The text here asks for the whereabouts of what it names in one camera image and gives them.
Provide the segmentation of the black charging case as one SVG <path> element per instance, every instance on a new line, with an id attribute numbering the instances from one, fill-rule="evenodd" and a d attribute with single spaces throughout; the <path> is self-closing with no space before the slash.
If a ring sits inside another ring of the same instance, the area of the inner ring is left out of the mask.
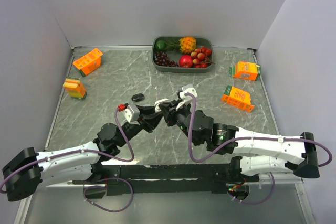
<path id="1" fill-rule="evenodd" d="M 138 93 L 138 94 L 135 94 L 131 97 L 131 100 L 134 102 L 134 103 L 137 103 L 137 102 L 140 102 L 140 101 L 143 101 L 145 99 L 145 95 L 143 93 Z"/>

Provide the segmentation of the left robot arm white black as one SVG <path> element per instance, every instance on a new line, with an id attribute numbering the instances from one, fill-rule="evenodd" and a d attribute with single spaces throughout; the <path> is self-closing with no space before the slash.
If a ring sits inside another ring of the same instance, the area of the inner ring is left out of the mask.
<path id="1" fill-rule="evenodd" d="M 151 133 L 163 115 L 154 106 L 128 104 L 118 106 L 114 114 L 119 113 L 126 119 L 124 124 L 118 120 L 104 124 L 97 137 L 88 143 L 50 152 L 36 152 L 32 147 L 23 149 L 3 167 L 1 193 L 14 202 L 44 186 L 72 180 L 98 183 L 104 176 L 102 162 L 111 159 L 132 162 L 135 154 L 131 139 L 141 131 Z"/>

